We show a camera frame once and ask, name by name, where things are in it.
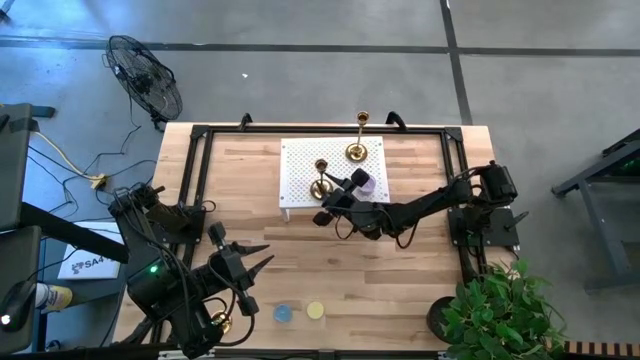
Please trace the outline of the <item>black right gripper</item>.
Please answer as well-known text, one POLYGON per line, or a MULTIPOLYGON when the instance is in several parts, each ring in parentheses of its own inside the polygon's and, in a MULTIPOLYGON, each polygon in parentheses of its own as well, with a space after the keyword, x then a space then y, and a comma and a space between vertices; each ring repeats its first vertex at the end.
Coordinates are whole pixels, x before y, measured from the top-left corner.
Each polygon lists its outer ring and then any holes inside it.
POLYGON ((378 240, 382 236, 382 209, 377 203, 359 200, 354 195, 354 191, 359 189, 359 180, 367 175, 360 168, 350 178, 338 178, 325 172, 324 176, 337 188, 321 199, 323 210, 314 215, 313 223, 327 226, 336 218, 346 219, 352 225, 352 233, 359 232, 369 240, 378 240))

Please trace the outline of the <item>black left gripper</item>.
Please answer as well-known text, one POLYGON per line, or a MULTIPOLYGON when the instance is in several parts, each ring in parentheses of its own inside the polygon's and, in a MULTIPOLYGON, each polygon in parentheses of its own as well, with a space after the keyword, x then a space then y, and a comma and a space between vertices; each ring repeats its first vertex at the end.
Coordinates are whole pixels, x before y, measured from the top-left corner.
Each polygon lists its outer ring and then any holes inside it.
POLYGON ((221 222, 215 222, 208 228, 208 235, 211 242, 217 247, 217 252, 209 261, 210 267, 231 284, 231 289, 238 292, 239 307, 243 316, 255 315, 259 312, 259 307, 254 297, 248 294, 248 289, 255 285, 254 279, 258 273, 271 261, 271 255, 261 260, 256 265, 247 269, 242 258, 262 250, 269 245, 241 245, 238 242, 227 243, 226 230, 221 222))

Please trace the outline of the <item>gold candlestick holder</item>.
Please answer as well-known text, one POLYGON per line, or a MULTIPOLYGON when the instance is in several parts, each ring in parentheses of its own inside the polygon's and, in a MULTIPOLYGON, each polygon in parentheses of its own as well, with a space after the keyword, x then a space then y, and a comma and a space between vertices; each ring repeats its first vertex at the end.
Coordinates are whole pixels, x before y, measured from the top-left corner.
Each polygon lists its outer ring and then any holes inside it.
POLYGON ((318 178, 314 180, 310 186, 311 195, 321 200, 324 196, 329 195, 333 191, 333 184, 325 179, 325 172, 328 162, 324 159, 318 159, 314 163, 314 167, 318 173, 318 178))
POLYGON ((354 163, 363 162, 367 157, 367 148, 361 143, 362 134, 365 125, 367 124, 370 116, 366 111, 360 111, 356 115, 358 124, 358 134, 356 141, 347 146, 345 150, 345 156, 348 160, 354 163))
POLYGON ((232 328, 233 320, 226 311, 219 310, 211 316, 211 323, 220 329, 223 334, 227 334, 232 328))

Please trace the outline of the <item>white perforated metal shelf riser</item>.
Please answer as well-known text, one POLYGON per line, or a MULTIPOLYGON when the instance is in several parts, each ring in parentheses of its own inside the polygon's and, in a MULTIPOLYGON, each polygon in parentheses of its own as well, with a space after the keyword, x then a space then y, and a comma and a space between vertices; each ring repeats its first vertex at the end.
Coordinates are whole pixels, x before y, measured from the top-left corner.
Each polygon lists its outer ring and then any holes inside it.
POLYGON ((359 200, 390 203, 389 181, 386 169, 384 140, 382 136, 364 136, 361 143, 367 148, 363 162, 347 159, 347 146, 355 137, 283 138, 280 155, 279 208, 285 222, 290 220, 292 209, 317 208, 321 200, 310 193, 310 186, 318 178, 314 163, 318 159, 328 162, 327 173, 338 178, 350 178, 360 168, 376 179, 375 192, 364 196, 359 189, 354 195, 359 200))

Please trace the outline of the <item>black plant pot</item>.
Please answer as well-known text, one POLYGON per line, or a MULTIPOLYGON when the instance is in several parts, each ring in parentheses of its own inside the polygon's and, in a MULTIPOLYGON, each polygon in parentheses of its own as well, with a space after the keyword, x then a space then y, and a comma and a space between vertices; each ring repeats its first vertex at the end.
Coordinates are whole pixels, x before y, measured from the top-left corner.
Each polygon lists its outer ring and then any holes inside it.
POLYGON ((448 344, 451 344, 452 340, 446 335, 445 329, 449 325, 449 321, 445 317, 444 310, 449 308, 453 300, 453 296, 437 299, 426 315, 426 325, 429 330, 436 338, 448 344))

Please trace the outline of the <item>white printed cardboard box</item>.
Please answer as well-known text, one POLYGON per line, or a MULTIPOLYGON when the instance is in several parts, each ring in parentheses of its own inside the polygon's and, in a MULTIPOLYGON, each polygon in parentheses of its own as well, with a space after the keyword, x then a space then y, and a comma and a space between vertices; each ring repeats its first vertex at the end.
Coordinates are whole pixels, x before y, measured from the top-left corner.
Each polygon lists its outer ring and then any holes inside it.
MULTIPOLYGON (((121 245, 124 241, 115 222, 78 222, 78 225, 103 235, 121 245)), ((64 262, 61 264, 57 278, 59 280, 111 280, 119 275, 119 262, 101 255, 77 250, 72 245, 66 247, 64 262)))

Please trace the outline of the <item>black stand beam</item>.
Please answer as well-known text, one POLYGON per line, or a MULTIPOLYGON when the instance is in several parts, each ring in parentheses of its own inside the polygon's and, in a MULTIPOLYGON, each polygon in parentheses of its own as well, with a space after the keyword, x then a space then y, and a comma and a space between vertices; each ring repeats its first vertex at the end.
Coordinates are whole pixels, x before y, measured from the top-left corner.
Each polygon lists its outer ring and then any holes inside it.
POLYGON ((38 226, 45 236, 119 263, 127 264, 129 261, 129 252, 125 245, 52 215, 26 202, 20 205, 19 224, 38 226))

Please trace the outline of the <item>yellow and white spray can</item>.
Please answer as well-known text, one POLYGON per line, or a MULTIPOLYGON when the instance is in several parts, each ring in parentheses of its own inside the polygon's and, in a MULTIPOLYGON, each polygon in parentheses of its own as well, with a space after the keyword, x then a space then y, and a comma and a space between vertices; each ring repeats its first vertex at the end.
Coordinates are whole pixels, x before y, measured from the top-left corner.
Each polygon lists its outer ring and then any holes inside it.
POLYGON ((73 300, 73 292, 68 287, 38 283, 34 298, 34 307, 39 310, 60 311, 68 307, 73 300))

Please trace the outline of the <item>green leafy plant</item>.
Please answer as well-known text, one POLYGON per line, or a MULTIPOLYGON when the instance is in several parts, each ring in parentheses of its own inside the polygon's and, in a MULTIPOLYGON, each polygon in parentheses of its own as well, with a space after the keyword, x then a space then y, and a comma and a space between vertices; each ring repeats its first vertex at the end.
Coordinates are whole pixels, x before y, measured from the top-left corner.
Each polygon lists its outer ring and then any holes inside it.
POLYGON ((450 360, 560 360, 566 322, 546 300, 549 282, 528 263, 491 263, 487 272, 456 286, 436 311, 450 360))

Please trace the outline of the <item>black floor fan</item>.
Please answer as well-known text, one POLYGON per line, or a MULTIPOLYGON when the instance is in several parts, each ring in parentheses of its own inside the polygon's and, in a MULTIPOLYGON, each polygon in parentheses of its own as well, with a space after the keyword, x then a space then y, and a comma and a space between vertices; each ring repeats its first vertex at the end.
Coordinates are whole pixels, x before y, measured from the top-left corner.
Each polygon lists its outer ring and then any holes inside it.
POLYGON ((176 120, 183 101, 174 72, 141 42, 128 35, 113 35, 106 43, 106 66, 132 101, 146 111, 159 132, 176 120))

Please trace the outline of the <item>black computer mouse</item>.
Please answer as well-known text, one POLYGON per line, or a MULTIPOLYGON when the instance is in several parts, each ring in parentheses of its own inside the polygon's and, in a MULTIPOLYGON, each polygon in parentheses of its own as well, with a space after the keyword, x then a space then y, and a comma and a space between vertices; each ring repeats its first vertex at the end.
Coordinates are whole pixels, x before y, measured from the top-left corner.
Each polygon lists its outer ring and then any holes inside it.
POLYGON ((0 327, 4 332, 17 332, 24 327, 33 311, 36 283, 15 283, 0 303, 0 327))

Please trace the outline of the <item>dark grey panel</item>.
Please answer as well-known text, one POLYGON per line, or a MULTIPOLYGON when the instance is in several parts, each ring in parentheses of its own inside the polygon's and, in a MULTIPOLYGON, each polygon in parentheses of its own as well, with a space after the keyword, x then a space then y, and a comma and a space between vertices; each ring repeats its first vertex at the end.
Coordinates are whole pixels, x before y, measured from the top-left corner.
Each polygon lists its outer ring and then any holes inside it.
POLYGON ((0 107, 0 232, 27 226, 51 232, 54 217, 22 199, 29 138, 38 131, 31 104, 0 107))
MULTIPOLYGON (((37 285, 35 272, 39 264, 39 227, 25 227, 0 234, 0 303, 9 289, 27 280, 37 285)), ((0 355, 26 349, 32 341, 34 309, 24 327, 17 332, 4 332, 0 327, 0 355)))

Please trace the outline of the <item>striped wooden slat bench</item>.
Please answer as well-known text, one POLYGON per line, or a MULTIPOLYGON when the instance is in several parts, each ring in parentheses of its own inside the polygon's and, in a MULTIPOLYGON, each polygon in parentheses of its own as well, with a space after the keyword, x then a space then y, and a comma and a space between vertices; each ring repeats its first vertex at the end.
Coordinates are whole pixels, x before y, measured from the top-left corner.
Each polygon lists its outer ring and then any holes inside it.
POLYGON ((640 344, 566 341, 564 349, 573 354, 640 358, 640 344))

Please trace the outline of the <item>black metal table frame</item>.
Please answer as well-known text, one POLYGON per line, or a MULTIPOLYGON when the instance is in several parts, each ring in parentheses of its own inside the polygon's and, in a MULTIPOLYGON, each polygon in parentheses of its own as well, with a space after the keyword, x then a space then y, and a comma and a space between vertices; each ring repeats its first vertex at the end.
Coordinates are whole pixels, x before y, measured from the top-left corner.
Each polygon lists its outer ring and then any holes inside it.
MULTIPOLYGON (((439 212, 397 240, 370 241, 346 222, 314 225, 313 211, 294 209, 285 222, 279 208, 283 138, 353 137, 348 124, 172 123, 164 134, 153 182, 161 199, 201 197, 216 204, 206 217, 221 222, 227 237, 244 245, 269 245, 246 258, 254 265, 273 255, 251 294, 260 310, 241 349, 440 350, 426 325, 432 303, 451 295, 461 278, 449 222, 439 212), (312 320, 306 307, 319 301, 324 316, 312 320), (273 318, 288 304, 289 323, 273 318)), ((240 339, 249 319, 239 312, 226 341, 240 339)))

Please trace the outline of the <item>silver aluminium rail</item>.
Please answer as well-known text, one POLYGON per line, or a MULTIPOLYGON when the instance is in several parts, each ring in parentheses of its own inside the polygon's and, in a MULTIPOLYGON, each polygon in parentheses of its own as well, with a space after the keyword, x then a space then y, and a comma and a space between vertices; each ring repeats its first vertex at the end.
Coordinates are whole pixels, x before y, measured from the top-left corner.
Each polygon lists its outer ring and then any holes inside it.
POLYGON ((157 360, 212 360, 216 357, 214 349, 209 350, 203 355, 189 357, 181 350, 167 350, 158 353, 157 360))

